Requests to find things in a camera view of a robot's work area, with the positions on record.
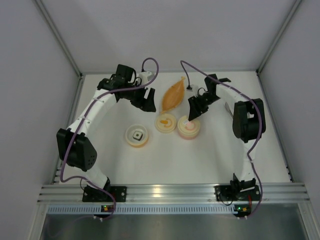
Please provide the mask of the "cream lid pink smiley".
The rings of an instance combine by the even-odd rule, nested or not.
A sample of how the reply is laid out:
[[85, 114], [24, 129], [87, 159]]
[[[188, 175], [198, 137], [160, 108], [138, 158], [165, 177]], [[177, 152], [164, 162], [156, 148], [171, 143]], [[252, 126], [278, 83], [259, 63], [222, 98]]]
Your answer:
[[177, 123], [177, 129], [181, 132], [192, 133], [200, 131], [201, 123], [198, 119], [189, 121], [188, 117], [182, 116]]

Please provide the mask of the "metal serving tongs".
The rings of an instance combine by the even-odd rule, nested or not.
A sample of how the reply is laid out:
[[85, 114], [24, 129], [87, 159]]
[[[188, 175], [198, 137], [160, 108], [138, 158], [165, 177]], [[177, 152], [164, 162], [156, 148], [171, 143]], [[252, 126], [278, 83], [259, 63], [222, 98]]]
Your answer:
[[234, 104], [229, 104], [228, 102], [225, 102], [224, 107], [226, 109], [226, 111], [228, 112], [228, 114], [230, 115], [230, 117], [233, 119], [234, 118]]

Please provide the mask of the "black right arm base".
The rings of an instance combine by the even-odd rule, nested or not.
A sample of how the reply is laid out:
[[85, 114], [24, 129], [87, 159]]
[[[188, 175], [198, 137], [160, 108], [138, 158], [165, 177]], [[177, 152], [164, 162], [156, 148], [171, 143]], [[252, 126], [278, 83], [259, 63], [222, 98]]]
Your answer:
[[217, 185], [214, 187], [216, 200], [225, 204], [231, 202], [259, 201], [261, 197], [258, 185], [242, 190], [235, 190], [229, 184]]

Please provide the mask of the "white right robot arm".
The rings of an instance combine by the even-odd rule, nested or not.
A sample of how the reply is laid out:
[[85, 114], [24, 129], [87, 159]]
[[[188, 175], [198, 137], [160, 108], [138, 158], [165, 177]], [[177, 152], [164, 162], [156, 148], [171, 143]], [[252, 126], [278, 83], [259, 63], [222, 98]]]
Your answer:
[[231, 86], [228, 78], [219, 79], [216, 74], [209, 74], [204, 79], [206, 91], [196, 93], [188, 99], [188, 120], [193, 121], [209, 110], [209, 105], [223, 100], [232, 118], [232, 132], [243, 146], [244, 154], [240, 157], [241, 173], [233, 173], [231, 186], [235, 192], [244, 192], [255, 186], [262, 188], [261, 179], [254, 165], [256, 147], [266, 131], [264, 102], [260, 98], [252, 99]]

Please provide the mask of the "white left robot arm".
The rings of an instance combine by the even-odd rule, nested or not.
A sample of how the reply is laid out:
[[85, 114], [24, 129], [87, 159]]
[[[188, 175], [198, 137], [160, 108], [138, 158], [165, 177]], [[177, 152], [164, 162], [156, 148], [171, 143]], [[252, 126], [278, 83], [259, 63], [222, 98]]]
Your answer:
[[155, 89], [148, 88], [158, 72], [118, 65], [116, 72], [103, 78], [97, 85], [92, 99], [79, 117], [66, 129], [56, 134], [59, 158], [62, 166], [79, 170], [78, 178], [103, 193], [110, 191], [110, 179], [102, 173], [96, 160], [98, 153], [90, 140], [101, 120], [121, 99], [144, 112], [156, 112]]

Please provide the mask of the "black white sushi piece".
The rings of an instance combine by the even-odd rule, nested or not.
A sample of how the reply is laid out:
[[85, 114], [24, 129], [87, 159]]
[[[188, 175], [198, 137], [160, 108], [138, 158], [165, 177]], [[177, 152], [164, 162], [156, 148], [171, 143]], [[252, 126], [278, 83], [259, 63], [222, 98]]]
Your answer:
[[139, 131], [139, 130], [136, 130], [132, 135], [133, 139], [136, 140], [136, 141], [141, 141], [143, 136], [144, 136], [143, 132]]

